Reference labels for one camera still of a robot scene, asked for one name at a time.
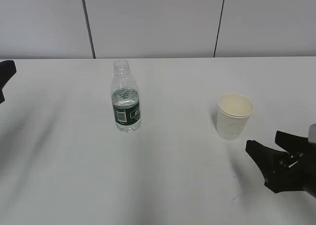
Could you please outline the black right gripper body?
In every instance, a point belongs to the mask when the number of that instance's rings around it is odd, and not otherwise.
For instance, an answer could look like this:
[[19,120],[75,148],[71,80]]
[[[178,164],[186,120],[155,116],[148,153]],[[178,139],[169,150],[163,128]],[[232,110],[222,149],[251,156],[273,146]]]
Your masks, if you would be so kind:
[[316,196],[316,146],[291,155],[286,151],[269,150],[269,170],[264,185],[274,193],[305,191]]

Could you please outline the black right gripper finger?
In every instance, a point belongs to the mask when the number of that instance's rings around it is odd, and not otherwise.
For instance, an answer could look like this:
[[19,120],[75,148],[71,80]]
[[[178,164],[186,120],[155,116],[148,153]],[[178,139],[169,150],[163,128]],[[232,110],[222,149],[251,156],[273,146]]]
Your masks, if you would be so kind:
[[277,152],[277,155],[281,158],[299,157],[301,154],[309,152],[309,142],[307,137],[277,131],[275,144],[284,149],[284,151]]
[[258,166],[264,178],[275,172],[282,171],[284,164],[289,160],[287,152],[268,148],[257,141],[248,140],[245,151]]

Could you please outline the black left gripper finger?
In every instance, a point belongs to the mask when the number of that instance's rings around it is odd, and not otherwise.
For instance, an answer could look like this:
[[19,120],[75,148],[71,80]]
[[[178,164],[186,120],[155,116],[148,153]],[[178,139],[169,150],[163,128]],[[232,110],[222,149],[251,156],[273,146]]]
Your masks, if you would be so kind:
[[0,63],[0,86],[4,87],[16,74],[16,66],[13,60],[5,60]]

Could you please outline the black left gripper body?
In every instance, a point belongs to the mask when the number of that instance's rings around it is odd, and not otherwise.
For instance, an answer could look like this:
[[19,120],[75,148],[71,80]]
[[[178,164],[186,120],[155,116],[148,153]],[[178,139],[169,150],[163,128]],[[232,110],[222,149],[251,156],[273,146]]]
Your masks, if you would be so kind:
[[3,87],[0,88],[0,103],[3,103],[5,101],[4,95],[3,95]]

